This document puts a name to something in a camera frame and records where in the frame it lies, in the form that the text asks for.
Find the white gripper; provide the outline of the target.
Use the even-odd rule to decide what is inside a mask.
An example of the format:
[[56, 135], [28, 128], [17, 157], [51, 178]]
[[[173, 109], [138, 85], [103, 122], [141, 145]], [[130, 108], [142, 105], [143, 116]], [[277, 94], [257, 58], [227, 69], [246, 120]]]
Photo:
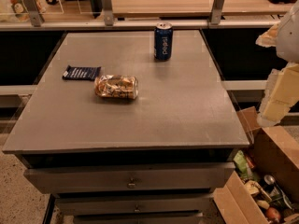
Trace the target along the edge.
[[273, 69], [266, 81], [257, 122], [261, 127], [279, 124], [299, 102], [299, 0], [279, 24], [259, 35], [256, 44], [276, 46], [277, 56], [288, 63], [282, 70]]

